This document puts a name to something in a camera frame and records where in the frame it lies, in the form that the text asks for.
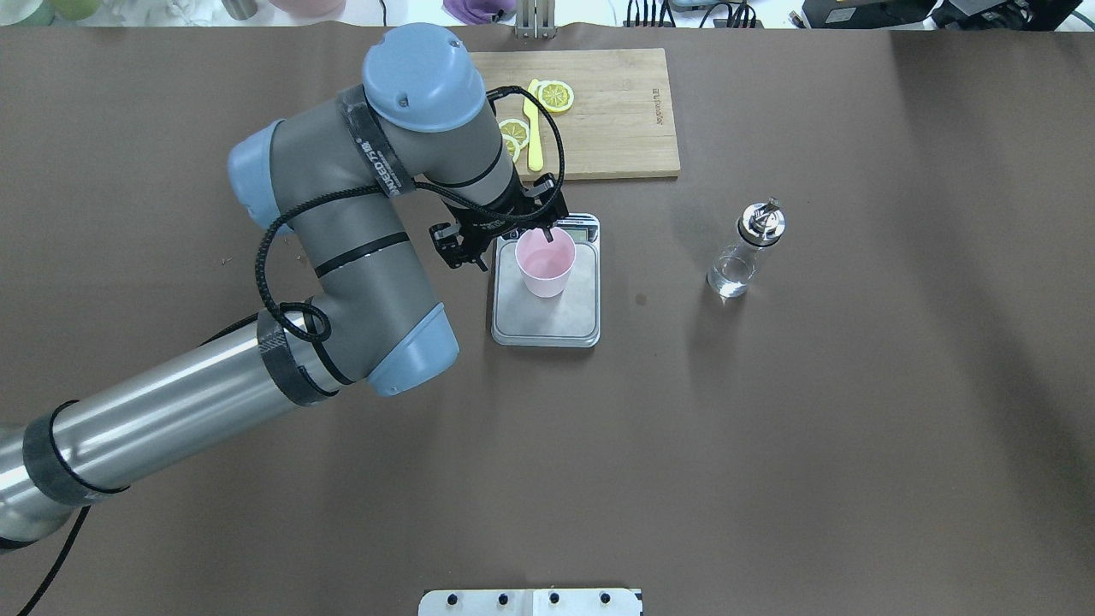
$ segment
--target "robotic arm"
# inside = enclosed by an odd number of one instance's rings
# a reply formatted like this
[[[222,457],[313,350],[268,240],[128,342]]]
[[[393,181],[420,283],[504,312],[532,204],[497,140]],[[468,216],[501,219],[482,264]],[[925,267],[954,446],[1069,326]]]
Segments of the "robotic arm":
[[[494,98],[523,91],[485,92],[451,32],[390,31],[366,56],[362,77],[229,156],[237,197],[267,228],[256,259],[266,311],[0,434],[0,553],[46,537],[76,508],[347,385],[364,380],[394,396],[452,365],[459,348],[445,307],[390,198],[416,188],[441,195],[456,223],[429,231],[450,267],[486,269],[481,255],[495,236],[546,229],[567,214],[562,148],[557,182],[548,174],[526,189],[493,113]],[[416,182],[419,174],[433,183]],[[265,289],[265,249],[283,222],[319,264],[323,293],[304,304],[276,304]]]

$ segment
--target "glass bottle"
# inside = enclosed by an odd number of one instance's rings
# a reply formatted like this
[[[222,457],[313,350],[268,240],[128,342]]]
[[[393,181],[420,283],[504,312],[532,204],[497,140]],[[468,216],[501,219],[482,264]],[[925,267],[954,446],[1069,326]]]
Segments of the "glass bottle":
[[[783,236],[786,220],[780,201],[754,202],[738,218],[737,241],[723,248],[707,270],[707,283],[723,297],[738,297],[760,269],[762,258]]]

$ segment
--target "light blue cap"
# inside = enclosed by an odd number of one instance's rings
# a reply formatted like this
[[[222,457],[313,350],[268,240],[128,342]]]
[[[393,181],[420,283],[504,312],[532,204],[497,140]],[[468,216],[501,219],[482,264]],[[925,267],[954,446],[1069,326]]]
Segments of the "light blue cap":
[[[464,44],[428,23],[401,25],[384,34],[365,55],[361,82],[377,113],[418,132],[463,126],[486,104],[483,77]]]
[[[270,178],[270,143],[274,129],[283,119],[240,141],[228,154],[228,179],[232,183],[235,198],[247,208],[247,213],[263,229],[270,225],[281,211],[274,198],[274,181]],[[291,233],[288,224],[283,224],[278,233]]]
[[[395,396],[443,373],[457,361],[460,346],[438,303],[365,377],[381,396]]]

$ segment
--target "yellow knife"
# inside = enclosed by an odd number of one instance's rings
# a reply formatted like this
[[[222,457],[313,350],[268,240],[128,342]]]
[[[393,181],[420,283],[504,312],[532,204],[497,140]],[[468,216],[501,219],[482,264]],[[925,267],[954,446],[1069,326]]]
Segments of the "yellow knife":
[[[534,96],[539,79],[529,83],[529,92]],[[544,152],[540,147],[540,114],[532,101],[525,98],[525,115],[529,118],[529,171],[540,171],[544,167]]]

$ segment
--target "silver scale platform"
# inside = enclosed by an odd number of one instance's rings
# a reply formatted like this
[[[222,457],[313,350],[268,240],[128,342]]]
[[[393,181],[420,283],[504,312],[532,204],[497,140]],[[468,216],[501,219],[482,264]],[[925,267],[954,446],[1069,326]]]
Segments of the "silver scale platform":
[[[515,256],[517,234],[498,237],[491,319],[498,345],[589,348],[601,338],[600,222],[573,213],[557,225],[574,237],[575,258],[566,288],[555,297],[537,297],[525,286]]]

